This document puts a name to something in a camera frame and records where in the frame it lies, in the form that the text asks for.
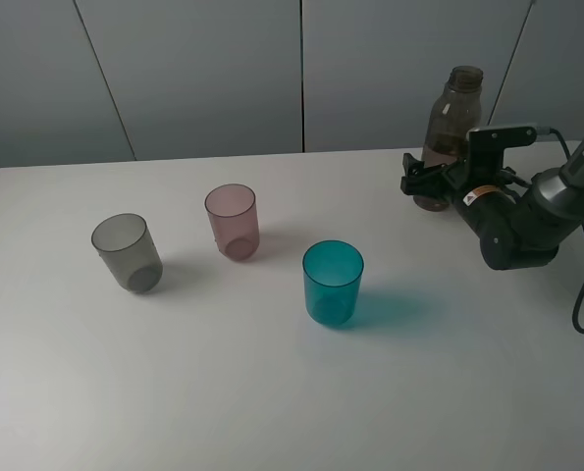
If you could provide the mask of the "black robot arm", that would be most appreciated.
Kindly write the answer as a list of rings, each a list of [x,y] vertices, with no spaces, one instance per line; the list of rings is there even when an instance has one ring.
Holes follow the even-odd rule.
[[[465,156],[450,165],[425,167],[406,153],[400,188],[406,195],[451,203],[478,236],[491,269],[545,266],[584,223],[584,139],[562,166],[530,181],[504,165],[504,153],[551,133],[534,125],[473,129]]]

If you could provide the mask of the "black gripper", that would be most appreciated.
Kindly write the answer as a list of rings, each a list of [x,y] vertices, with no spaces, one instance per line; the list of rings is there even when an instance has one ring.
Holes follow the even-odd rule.
[[[509,188],[502,160],[485,157],[472,165],[469,158],[449,165],[426,167],[411,153],[404,153],[405,176],[400,189],[405,195],[445,197],[472,231],[483,231],[489,223],[502,221],[511,212],[519,194]]]

